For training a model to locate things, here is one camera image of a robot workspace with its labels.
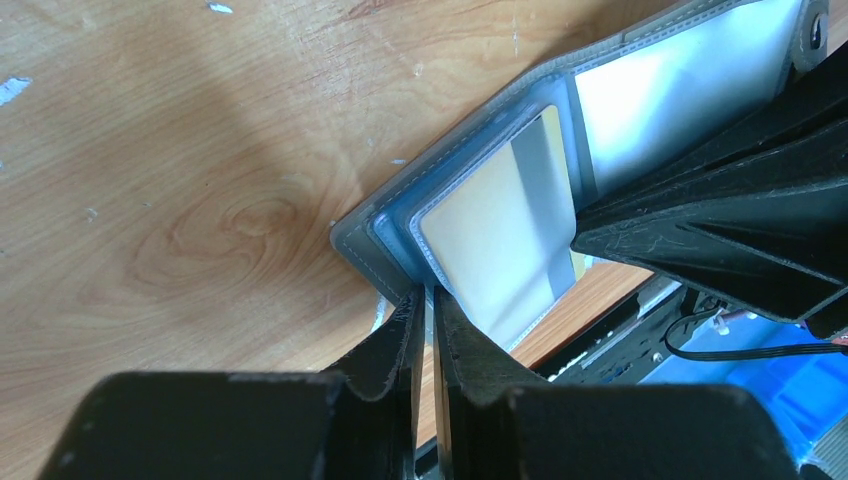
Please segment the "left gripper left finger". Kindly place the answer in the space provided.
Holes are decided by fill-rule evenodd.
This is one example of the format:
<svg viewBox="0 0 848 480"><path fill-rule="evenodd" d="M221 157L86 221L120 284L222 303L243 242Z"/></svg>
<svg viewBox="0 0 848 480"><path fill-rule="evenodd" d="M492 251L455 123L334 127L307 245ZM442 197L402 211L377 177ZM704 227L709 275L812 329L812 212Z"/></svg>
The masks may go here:
<svg viewBox="0 0 848 480"><path fill-rule="evenodd" d="M318 372L143 372L81 401L43 479L411 479L425 291Z"/></svg>

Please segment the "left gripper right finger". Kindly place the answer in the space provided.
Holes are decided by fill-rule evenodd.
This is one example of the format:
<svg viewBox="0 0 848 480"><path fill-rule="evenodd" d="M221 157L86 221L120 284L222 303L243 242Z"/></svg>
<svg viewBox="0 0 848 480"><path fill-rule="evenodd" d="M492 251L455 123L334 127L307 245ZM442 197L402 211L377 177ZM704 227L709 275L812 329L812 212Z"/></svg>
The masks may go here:
<svg viewBox="0 0 848 480"><path fill-rule="evenodd" d="M436 288L434 380L445 479L796 479L768 412L731 385L557 385Z"/></svg>

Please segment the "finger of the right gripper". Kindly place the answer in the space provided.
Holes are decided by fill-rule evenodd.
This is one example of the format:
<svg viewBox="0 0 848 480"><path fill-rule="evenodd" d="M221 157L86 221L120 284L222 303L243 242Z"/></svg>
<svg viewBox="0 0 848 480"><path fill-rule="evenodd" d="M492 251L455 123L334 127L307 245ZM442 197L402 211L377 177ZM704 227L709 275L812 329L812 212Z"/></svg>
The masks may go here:
<svg viewBox="0 0 848 480"><path fill-rule="evenodd" d="M578 214L573 248L847 333L847 50L685 157Z"/></svg>

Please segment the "yellow credit card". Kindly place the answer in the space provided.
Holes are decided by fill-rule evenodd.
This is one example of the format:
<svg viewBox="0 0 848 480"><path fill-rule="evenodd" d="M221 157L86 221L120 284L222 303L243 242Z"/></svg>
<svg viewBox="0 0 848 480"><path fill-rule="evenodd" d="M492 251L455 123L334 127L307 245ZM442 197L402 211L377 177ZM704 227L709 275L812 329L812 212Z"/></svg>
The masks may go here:
<svg viewBox="0 0 848 480"><path fill-rule="evenodd" d="M412 230L472 323L514 349L578 278L557 107L542 109L462 173L414 218Z"/></svg>

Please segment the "grey card holder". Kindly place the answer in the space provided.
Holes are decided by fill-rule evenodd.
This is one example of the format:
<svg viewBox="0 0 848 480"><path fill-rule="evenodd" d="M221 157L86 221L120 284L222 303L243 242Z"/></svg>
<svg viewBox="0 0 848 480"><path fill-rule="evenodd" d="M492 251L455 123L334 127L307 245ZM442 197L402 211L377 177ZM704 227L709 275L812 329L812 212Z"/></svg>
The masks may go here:
<svg viewBox="0 0 848 480"><path fill-rule="evenodd" d="M391 303L441 286L512 350L589 265L576 214L827 53L825 1L682 1L516 78L332 229Z"/></svg>

